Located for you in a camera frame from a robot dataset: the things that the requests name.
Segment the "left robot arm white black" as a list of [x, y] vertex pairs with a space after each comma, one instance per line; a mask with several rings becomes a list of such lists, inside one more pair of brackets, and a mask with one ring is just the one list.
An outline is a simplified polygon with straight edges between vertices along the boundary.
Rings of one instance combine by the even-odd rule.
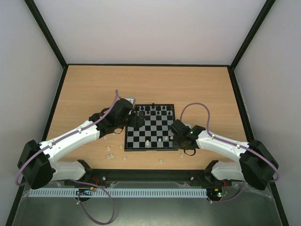
[[40, 143], [35, 140], [27, 142], [17, 163], [19, 175], [31, 189], [42, 188], [51, 181], [87, 181], [92, 170], [84, 160], [60, 162], [60, 159], [88, 142], [114, 133], [116, 129], [143, 125], [144, 115], [135, 111], [135, 98], [121, 98], [63, 135]]

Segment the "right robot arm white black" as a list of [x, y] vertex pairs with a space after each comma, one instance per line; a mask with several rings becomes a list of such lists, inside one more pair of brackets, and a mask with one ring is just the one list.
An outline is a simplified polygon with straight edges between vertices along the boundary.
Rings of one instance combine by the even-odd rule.
[[183, 150], [205, 149], [223, 155], [233, 162], [218, 161], [206, 171], [205, 179], [214, 185], [220, 180], [245, 181], [258, 190], [265, 190], [273, 180], [278, 163], [265, 145], [258, 141], [239, 142], [211, 133], [206, 128], [176, 120], [169, 126], [173, 139]]

